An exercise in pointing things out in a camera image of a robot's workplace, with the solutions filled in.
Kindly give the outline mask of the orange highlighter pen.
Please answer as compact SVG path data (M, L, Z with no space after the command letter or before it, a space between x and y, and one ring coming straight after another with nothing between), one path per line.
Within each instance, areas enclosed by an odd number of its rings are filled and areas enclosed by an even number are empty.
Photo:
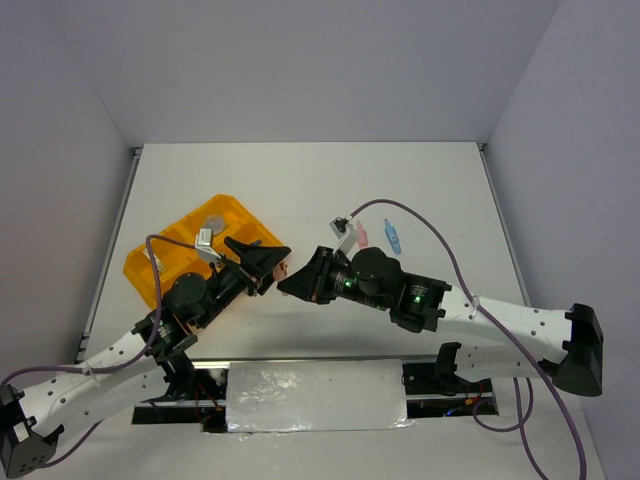
M279 262L273 269L273 278L276 282L283 281L288 276L288 264L285 260Z

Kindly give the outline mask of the pink highlighter pen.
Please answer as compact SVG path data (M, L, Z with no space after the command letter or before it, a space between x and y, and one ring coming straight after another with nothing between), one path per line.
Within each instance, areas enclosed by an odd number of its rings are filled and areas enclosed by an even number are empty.
M360 250L369 247L367 232L360 220L356 221L357 244Z

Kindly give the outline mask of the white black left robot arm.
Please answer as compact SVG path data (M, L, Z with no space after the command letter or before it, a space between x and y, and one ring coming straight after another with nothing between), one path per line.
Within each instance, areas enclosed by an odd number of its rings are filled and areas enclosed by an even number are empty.
M229 255L213 254L211 273L179 275L156 292L156 307L120 339L77 365L36 366L49 379L18 389L1 383L1 465L9 479L61 462L58 448L81 444L108 417L140 402L182 399L196 385L186 351L197 331L211 324L237 297L265 294L287 246L245 244L230 237Z

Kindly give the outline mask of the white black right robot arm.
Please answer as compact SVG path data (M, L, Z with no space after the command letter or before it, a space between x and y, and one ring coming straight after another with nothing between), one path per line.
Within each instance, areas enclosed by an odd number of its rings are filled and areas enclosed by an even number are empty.
M377 247L353 258L319 247L278 288L317 305L342 298L385 311L392 323L412 333L452 335L440 346L434 369L436 383L446 391L491 377L538 373L573 395L597 397L603 390L604 334L588 305L545 310L473 296L403 271Z

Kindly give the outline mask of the blue highlighter pen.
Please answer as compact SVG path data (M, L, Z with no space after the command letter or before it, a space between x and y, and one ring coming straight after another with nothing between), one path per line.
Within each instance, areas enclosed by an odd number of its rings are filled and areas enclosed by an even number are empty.
M400 255L402 253L402 247L399 241L399 237L395 227L392 225L392 223L388 219L384 220L384 232L393 253L395 255Z

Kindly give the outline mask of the silver foil covered panel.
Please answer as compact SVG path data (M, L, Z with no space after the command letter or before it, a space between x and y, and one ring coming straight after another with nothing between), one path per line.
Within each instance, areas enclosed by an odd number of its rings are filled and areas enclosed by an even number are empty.
M235 363L228 373L232 433L375 431L405 428L398 360Z

